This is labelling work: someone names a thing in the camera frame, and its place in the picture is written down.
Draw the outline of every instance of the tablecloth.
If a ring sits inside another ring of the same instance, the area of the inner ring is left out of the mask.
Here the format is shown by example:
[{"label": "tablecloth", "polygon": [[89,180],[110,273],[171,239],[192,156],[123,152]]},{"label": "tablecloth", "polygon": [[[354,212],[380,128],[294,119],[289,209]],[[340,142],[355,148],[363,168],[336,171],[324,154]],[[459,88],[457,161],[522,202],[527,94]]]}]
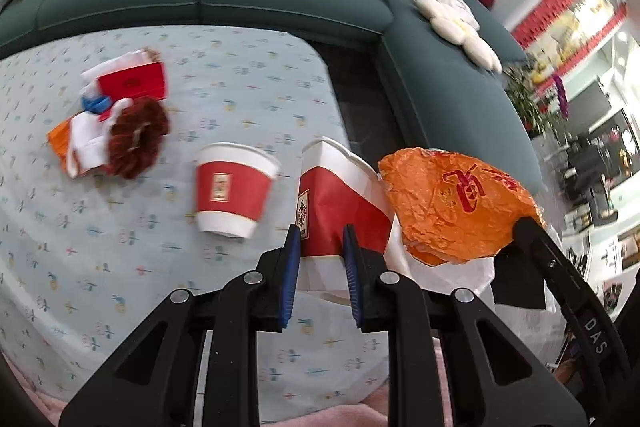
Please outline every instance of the tablecloth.
[{"label": "tablecloth", "polygon": [[[79,73],[143,46],[161,53],[168,82],[159,162],[131,182],[69,179],[46,133],[80,110]],[[0,86],[0,347],[35,388],[66,400],[171,290],[219,289],[280,247],[302,147],[318,136],[348,145],[324,63],[282,32],[97,32],[0,61]],[[194,224],[193,158],[217,141],[282,164],[247,241]],[[386,335],[360,333],[350,309],[298,293],[289,328],[258,338],[262,421],[359,402],[385,379],[386,354]]]}]

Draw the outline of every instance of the sofa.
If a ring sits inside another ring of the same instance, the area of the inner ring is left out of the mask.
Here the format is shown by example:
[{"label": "sofa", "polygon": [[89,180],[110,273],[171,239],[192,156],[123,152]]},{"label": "sofa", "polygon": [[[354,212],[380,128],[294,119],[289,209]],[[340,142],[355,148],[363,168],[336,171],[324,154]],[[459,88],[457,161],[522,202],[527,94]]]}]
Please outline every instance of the sofa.
[{"label": "sofa", "polygon": [[[503,64],[524,59],[477,0],[465,0]],[[206,24],[284,30],[370,54],[409,145],[480,158],[532,194],[534,150],[498,78],[445,42],[411,0],[14,0],[0,13],[0,58],[108,28]]]}]

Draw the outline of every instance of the pink fabric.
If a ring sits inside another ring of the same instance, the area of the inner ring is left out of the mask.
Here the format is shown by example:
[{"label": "pink fabric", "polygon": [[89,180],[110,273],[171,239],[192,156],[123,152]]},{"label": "pink fabric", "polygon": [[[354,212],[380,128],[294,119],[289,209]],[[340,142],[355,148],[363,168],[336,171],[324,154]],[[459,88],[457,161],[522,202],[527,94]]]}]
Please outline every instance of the pink fabric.
[{"label": "pink fabric", "polygon": [[65,408],[66,402],[37,391],[35,386],[29,382],[29,380],[27,380],[20,371],[18,371],[13,363],[11,363],[11,360],[7,357],[4,357],[4,359],[27,396],[29,396],[31,401],[36,404],[36,407],[40,409],[40,412],[43,413],[43,415],[46,416],[53,425],[57,426],[60,421],[60,414],[62,414],[62,410]]},{"label": "pink fabric", "polygon": [[[446,427],[452,427],[453,416],[449,397],[449,385],[447,383],[447,372],[442,356],[442,348],[440,347],[440,340],[433,339],[433,344],[436,352],[436,362],[438,364],[438,375],[440,377],[444,423]],[[29,398],[31,398],[38,409],[42,411],[44,416],[57,427],[60,421],[60,414],[65,408],[66,403],[37,391],[35,386],[24,378],[7,357],[4,357],[4,359]],[[389,389],[388,384],[385,384],[357,405],[331,407],[307,416],[276,423],[275,427],[386,427],[388,404]]]}]

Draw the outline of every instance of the white plastic bag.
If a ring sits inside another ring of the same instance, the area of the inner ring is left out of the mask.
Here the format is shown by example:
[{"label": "white plastic bag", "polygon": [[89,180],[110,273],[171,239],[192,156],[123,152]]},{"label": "white plastic bag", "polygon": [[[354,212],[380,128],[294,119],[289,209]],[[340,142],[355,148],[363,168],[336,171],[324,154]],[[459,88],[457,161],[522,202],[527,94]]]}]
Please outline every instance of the white plastic bag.
[{"label": "white plastic bag", "polygon": [[494,279],[493,257],[473,259],[465,264],[445,263],[427,266],[406,251],[401,233],[400,223],[395,217],[384,254],[386,266],[411,277],[421,288],[446,295],[450,295],[456,288],[469,288],[476,295],[480,295]]}]

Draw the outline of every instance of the blue object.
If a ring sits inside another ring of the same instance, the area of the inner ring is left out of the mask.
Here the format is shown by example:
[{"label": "blue object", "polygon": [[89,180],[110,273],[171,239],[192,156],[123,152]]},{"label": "blue object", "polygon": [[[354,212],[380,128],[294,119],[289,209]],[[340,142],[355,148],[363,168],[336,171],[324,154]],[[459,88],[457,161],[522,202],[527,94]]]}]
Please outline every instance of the blue object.
[{"label": "blue object", "polygon": [[344,270],[347,272],[347,284],[351,298],[351,313],[358,328],[362,327],[362,286],[358,283],[358,267],[356,266],[353,243],[350,240],[348,228],[342,232],[342,257]]},{"label": "blue object", "polygon": [[82,108],[85,111],[89,111],[94,114],[104,113],[108,108],[111,107],[111,105],[113,105],[113,102],[111,102],[110,97],[106,95],[102,95],[91,100],[85,96],[82,97]]},{"label": "blue object", "polygon": [[287,327],[293,311],[293,299],[296,295],[296,282],[298,280],[298,268],[300,267],[300,241],[300,229],[295,225],[291,225],[281,252],[281,255],[287,255],[280,293],[279,322],[282,329]]}]

